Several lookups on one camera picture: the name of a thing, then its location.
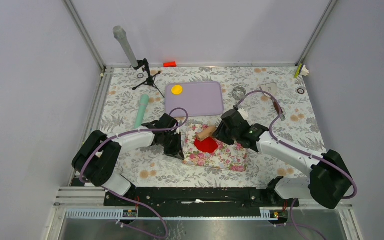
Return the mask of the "wooden dough roller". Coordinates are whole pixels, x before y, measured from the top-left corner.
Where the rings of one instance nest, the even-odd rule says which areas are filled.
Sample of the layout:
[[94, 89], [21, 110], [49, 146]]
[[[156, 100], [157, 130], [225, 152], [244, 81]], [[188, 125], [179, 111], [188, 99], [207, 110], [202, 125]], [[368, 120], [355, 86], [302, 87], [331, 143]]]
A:
[[202, 142], [202, 141], [212, 137], [213, 133], [216, 130], [217, 130], [217, 128], [214, 125], [210, 125], [210, 126], [204, 128], [201, 132], [198, 132], [196, 134], [196, 139]]

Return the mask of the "floral tray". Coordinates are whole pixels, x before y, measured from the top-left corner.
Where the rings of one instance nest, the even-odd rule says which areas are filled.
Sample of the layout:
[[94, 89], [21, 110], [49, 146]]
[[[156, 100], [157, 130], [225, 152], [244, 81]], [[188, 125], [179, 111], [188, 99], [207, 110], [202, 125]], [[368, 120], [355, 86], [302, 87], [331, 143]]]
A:
[[187, 128], [183, 144], [184, 160], [182, 163], [203, 168], [245, 172], [248, 168], [249, 154], [248, 150], [238, 143], [228, 145], [210, 137], [216, 140], [218, 149], [213, 153], [197, 150], [194, 145], [196, 134], [208, 126], [206, 124], [191, 124]]

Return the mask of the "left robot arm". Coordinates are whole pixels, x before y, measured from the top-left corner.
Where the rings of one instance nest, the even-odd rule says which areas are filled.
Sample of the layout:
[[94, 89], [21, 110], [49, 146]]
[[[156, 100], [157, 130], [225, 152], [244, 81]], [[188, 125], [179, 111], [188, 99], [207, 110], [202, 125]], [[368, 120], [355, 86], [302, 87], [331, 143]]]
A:
[[72, 167], [79, 172], [79, 180], [116, 193], [124, 206], [135, 200], [133, 184], [115, 172], [121, 154], [141, 148], [161, 146], [163, 154], [184, 160], [182, 136], [178, 130], [183, 124], [168, 114], [158, 120], [109, 137], [100, 130], [93, 131], [72, 160]]

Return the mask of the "red dough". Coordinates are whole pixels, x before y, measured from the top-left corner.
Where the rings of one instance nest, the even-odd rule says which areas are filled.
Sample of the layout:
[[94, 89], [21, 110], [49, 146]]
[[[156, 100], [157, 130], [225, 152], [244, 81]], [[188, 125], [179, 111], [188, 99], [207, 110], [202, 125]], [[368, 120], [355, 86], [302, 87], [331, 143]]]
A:
[[203, 152], [203, 153], [214, 153], [219, 145], [212, 137], [208, 137], [204, 140], [195, 139], [194, 146], [197, 150]]

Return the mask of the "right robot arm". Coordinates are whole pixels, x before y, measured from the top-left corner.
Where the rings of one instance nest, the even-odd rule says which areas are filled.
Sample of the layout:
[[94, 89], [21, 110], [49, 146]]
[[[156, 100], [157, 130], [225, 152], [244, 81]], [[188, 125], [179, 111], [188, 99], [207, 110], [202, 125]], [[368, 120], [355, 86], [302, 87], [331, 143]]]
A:
[[275, 178], [270, 183], [272, 189], [266, 193], [267, 201], [273, 206], [281, 205], [286, 199], [313, 199], [333, 210], [354, 185], [338, 152], [310, 152], [289, 141], [275, 139], [268, 127], [250, 125], [237, 109], [221, 116], [221, 123], [213, 137], [227, 145], [238, 143], [245, 149], [272, 156], [305, 175], [301, 178]]

